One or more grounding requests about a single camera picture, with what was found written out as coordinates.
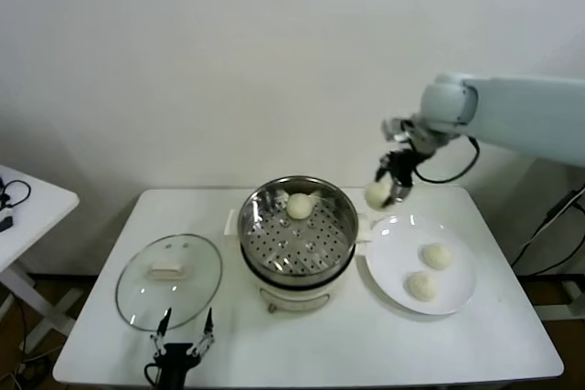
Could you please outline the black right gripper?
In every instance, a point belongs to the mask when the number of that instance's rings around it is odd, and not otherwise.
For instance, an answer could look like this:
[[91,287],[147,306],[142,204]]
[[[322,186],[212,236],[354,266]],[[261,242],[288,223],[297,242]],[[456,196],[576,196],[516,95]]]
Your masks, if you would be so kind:
[[412,186],[412,176],[416,168],[428,159],[428,155],[411,149],[389,152],[379,159],[379,167],[375,173],[375,181],[380,182],[387,174],[391,178],[389,183],[386,205],[400,204],[409,196]]

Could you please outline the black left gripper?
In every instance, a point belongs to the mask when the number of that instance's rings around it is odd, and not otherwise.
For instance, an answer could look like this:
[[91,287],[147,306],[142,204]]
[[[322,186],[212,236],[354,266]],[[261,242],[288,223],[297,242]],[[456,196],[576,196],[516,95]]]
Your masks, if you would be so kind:
[[209,308],[203,333],[199,341],[193,343],[167,343],[165,334],[168,329],[172,308],[164,312],[163,319],[158,323],[155,333],[150,335],[154,347],[154,363],[160,371],[156,389],[184,390],[186,375],[201,362],[200,356],[205,356],[215,342],[213,333],[213,309]]

